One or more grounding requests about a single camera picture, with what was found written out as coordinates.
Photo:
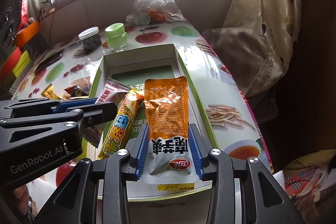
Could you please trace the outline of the person left hand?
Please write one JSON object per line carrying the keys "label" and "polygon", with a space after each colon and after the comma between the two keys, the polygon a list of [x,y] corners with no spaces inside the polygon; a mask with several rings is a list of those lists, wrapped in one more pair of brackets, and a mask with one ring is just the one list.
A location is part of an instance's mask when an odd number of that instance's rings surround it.
{"label": "person left hand", "polygon": [[26,215],[29,207],[29,190],[26,184],[13,190],[13,204],[19,214]]}

